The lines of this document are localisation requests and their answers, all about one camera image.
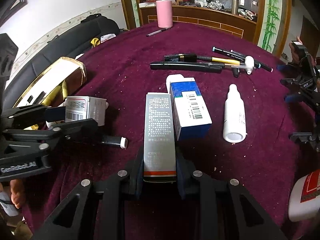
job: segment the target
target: red label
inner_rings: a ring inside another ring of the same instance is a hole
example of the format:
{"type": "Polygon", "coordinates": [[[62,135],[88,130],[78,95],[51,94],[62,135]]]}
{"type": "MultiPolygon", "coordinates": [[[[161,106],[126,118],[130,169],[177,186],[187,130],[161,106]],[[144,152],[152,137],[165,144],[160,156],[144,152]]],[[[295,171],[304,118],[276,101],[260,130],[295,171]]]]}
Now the red label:
{"type": "Polygon", "coordinates": [[[303,185],[301,201],[306,202],[320,195],[320,169],[312,172],[306,177],[303,185]]]}

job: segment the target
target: white container with red label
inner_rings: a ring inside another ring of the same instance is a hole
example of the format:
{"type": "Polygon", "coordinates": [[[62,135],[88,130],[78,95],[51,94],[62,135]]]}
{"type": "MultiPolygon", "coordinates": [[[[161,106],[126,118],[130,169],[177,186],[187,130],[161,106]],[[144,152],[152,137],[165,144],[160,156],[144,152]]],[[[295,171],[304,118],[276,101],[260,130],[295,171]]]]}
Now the white container with red label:
{"type": "Polygon", "coordinates": [[[288,207],[292,222],[315,217],[320,208],[320,169],[299,179],[294,185],[288,207]]]}

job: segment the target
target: yellow cloth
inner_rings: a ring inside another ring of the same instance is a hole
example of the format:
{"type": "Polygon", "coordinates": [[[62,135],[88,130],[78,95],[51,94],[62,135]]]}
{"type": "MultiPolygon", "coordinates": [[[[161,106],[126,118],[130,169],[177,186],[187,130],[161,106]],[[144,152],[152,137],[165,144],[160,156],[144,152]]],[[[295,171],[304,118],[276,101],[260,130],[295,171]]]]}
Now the yellow cloth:
{"type": "Polygon", "coordinates": [[[98,38],[93,38],[90,43],[92,44],[92,47],[95,47],[100,44],[100,40],[98,38]]]}

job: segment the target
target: finger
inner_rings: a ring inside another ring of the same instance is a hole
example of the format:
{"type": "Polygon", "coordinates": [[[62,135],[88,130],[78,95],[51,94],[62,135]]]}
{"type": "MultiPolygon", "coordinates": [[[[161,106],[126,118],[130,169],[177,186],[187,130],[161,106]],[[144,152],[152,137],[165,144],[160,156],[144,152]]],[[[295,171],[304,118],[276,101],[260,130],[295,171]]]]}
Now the finger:
{"type": "Polygon", "coordinates": [[[291,52],[292,52],[292,50],[294,51],[294,46],[293,46],[292,42],[289,42],[289,47],[291,49],[291,52]]]}
{"type": "Polygon", "coordinates": [[[24,186],[21,179],[10,181],[11,201],[16,208],[21,208],[26,201],[24,186]]]}
{"type": "Polygon", "coordinates": [[[292,54],[292,61],[296,64],[300,63],[299,56],[297,54],[292,54]]]}

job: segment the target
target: black leather sofa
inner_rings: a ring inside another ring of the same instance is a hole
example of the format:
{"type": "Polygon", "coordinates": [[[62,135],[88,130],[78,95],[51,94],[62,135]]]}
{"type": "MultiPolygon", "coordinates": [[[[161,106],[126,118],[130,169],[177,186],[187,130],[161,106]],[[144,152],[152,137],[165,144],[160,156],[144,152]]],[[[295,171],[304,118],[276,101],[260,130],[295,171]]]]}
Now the black leather sofa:
{"type": "Polygon", "coordinates": [[[94,14],[48,42],[13,78],[3,94],[3,110],[12,108],[22,93],[47,67],[60,57],[75,58],[92,47],[90,41],[103,35],[120,34],[117,23],[94,14]]]}

